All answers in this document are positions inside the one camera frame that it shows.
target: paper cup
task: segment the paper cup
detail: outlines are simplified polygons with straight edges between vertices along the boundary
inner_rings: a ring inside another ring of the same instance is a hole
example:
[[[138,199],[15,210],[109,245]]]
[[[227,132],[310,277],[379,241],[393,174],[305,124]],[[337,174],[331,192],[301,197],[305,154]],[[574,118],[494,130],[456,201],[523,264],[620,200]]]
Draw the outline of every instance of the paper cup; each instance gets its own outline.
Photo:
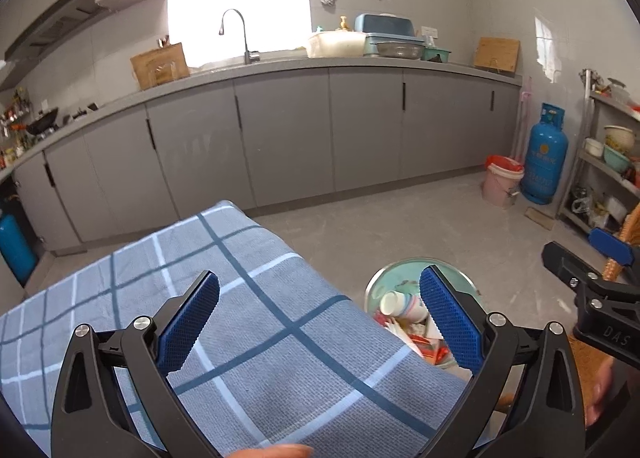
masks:
[[[380,299],[380,313],[418,323],[427,318],[429,311],[419,296],[393,291],[387,292]]]

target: faucet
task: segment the faucet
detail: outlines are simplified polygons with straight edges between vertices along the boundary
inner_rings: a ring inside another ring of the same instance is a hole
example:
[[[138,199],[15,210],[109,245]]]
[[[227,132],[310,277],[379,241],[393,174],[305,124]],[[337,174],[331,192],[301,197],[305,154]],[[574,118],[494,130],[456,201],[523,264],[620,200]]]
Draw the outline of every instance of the faucet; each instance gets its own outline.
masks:
[[[242,20],[242,32],[244,33],[244,64],[251,64],[259,61],[260,52],[250,51],[246,45],[246,26],[244,25],[244,17],[240,14],[239,10],[236,10],[235,8],[228,8],[222,13],[222,20],[220,21],[220,30],[218,31],[218,35],[225,35],[225,14],[230,10],[234,11]]]

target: blue plaid tablecloth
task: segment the blue plaid tablecloth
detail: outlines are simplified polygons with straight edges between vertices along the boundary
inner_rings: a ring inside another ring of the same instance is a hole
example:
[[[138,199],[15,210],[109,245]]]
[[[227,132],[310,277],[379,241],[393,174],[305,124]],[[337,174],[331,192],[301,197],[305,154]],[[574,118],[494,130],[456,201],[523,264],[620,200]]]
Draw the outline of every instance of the blue plaid tablecloth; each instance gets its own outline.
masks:
[[[465,387],[377,325],[280,238],[220,202],[0,317],[2,394],[47,454],[73,328],[123,328],[183,294],[204,269],[220,279],[220,302],[168,380],[224,455],[305,443],[319,458],[413,458]],[[161,446],[127,371],[116,371],[141,437]]]

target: metal screw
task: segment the metal screw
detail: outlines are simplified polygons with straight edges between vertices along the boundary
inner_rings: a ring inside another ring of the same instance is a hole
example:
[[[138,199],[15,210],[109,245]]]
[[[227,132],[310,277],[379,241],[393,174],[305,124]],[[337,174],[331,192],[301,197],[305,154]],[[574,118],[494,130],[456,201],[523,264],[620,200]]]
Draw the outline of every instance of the metal screw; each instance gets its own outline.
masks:
[[[149,317],[138,317],[135,321],[133,321],[133,327],[136,330],[144,330],[147,326],[151,324],[151,319]]]
[[[89,327],[86,324],[81,324],[76,328],[74,332],[78,337],[84,337],[89,333]]]
[[[507,324],[507,318],[501,313],[492,313],[489,316],[489,322],[494,326],[504,326]]]
[[[549,329],[556,335],[562,335],[562,332],[564,332],[564,328],[562,328],[562,325],[556,322],[551,323],[549,325]]]

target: gray tile floor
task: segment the gray tile floor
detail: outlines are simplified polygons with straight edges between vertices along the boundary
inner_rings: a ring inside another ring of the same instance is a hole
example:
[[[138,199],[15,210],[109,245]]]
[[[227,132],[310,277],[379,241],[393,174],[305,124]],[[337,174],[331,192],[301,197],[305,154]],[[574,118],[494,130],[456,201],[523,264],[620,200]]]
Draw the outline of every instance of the gray tile floor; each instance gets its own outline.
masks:
[[[525,218],[530,204],[519,197],[509,210],[485,203],[470,174],[409,188],[357,197],[256,218],[282,237],[329,282],[359,305],[377,270],[394,261],[429,256],[466,273],[488,310],[504,312],[514,324],[541,327],[549,320],[571,326],[572,292],[540,261],[543,245],[564,244],[596,268],[604,258],[562,222],[547,231]],[[121,245],[56,258],[41,283],[58,282]]]

